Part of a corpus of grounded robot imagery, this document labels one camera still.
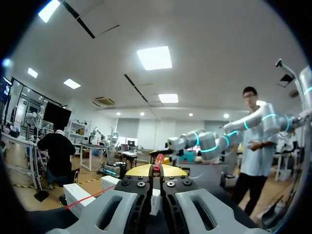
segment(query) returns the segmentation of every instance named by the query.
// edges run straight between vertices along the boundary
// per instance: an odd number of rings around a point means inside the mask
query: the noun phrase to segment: person in black jacket
[[[55,133],[47,134],[37,143],[40,150],[47,150],[49,153],[46,172],[49,189],[53,189],[53,181],[63,183],[69,181],[72,171],[70,155],[73,155],[76,150],[70,140],[65,137],[63,130],[64,127],[54,124]]]

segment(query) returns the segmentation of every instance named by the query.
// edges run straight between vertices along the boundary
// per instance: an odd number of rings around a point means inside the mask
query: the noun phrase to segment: glasses
[[[249,94],[249,95],[245,95],[243,96],[244,99],[248,99],[248,98],[251,98],[251,97],[254,97],[255,95],[254,94]]]

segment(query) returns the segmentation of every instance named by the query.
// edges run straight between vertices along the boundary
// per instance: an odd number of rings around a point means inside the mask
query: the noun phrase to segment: blue box
[[[179,157],[179,161],[194,162],[194,152],[186,151],[184,155]]]

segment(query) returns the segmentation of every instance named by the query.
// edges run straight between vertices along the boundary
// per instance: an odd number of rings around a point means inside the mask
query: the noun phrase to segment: yellow object
[[[138,166],[127,171],[126,176],[149,176],[151,164]]]
[[[170,160],[168,157],[166,157],[164,161],[162,162],[162,164],[166,164],[166,165],[169,165],[169,163],[170,163]]]
[[[178,167],[162,164],[164,176],[187,176],[187,173]]]

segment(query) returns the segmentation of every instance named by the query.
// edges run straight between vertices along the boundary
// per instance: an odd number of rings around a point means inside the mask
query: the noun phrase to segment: yellow-black floor tape
[[[88,183],[88,182],[92,182],[92,181],[96,181],[96,180],[99,180],[101,178],[97,178],[97,179],[90,179],[90,180],[87,180],[87,181],[84,181],[84,182],[79,182],[78,184],[84,184],[84,183]]]
[[[84,183],[88,183],[88,182],[92,182],[92,181],[96,181],[96,180],[99,180],[101,178],[97,178],[97,179],[90,179],[90,180],[87,180],[87,181],[84,181],[84,182],[79,182],[78,184],[84,184]],[[20,185],[20,184],[13,184],[13,186],[16,186],[18,188],[25,188],[25,189],[34,189],[35,187],[34,186],[26,186],[26,185]],[[60,186],[53,186],[54,189],[56,188],[62,188]]]

